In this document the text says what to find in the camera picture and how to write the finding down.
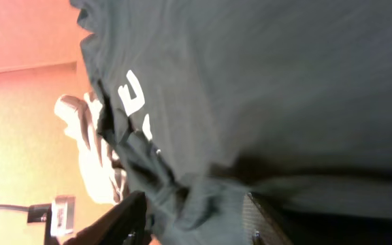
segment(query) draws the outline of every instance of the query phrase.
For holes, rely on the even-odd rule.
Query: black cord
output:
[[[29,207],[0,204],[0,210],[14,210],[28,212]]]

